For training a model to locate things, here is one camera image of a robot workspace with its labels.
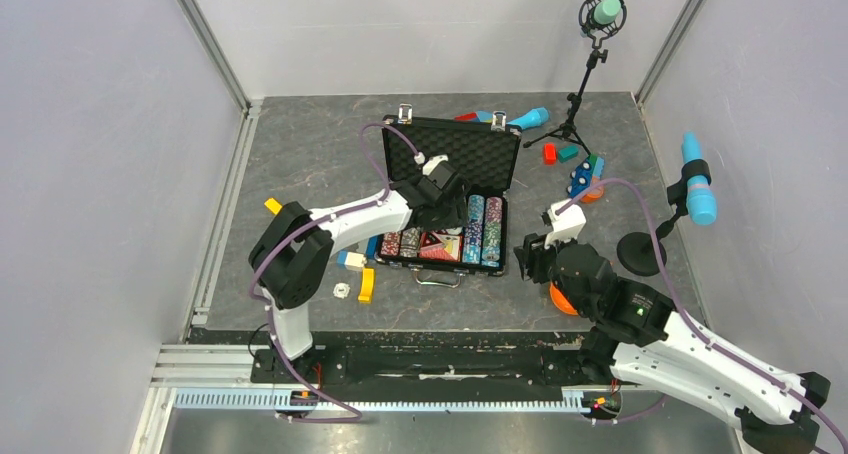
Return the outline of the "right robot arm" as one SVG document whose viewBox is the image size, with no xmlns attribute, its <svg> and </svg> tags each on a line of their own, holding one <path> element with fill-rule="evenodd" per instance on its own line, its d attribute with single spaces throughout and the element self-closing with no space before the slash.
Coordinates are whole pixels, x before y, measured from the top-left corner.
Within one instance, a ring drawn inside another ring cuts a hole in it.
<svg viewBox="0 0 848 454">
<path fill-rule="evenodd" d="M 591 382 L 617 379 L 695 406 L 742 434 L 761 453 L 811 453 L 830 382 L 765 363 L 679 311 L 654 288 L 618 275 L 594 247 L 577 241 L 578 206 L 553 204 L 551 230 L 531 233 L 514 252 L 523 278 L 557 289 L 593 322 L 578 351 Z"/>
</svg>

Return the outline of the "grey poker chip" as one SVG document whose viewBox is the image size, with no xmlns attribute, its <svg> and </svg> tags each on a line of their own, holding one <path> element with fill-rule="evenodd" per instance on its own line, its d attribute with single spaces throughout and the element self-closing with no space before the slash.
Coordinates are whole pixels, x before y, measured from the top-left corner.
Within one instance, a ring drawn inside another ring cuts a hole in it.
<svg viewBox="0 0 848 454">
<path fill-rule="evenodd" d="M 351 287 L 347 283 L 337 283 L 333 287 L 333 296 L 338 299 L 345 299 L 349 296 L 351 292 Z"/>
</svg>

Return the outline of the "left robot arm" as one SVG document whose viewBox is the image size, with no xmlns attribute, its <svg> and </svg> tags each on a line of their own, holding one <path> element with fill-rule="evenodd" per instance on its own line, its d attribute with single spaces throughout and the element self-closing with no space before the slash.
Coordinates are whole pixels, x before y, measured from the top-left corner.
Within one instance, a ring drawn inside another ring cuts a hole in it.
<svg viewBox="0 0 848 454">
<path fill-rule="evenodd" d="M 264 305 L 278 371 L 295 382 L 313 371 L 308 303 L 336 253 L 409 228 L 459 228 L 468 219 L 470 190 L 467 178 L 439 155 L 422 161 L 411 177 L 359 200 L 329 208 L 284 205 L 248 256 L 248 293 Z"/>
</svg>

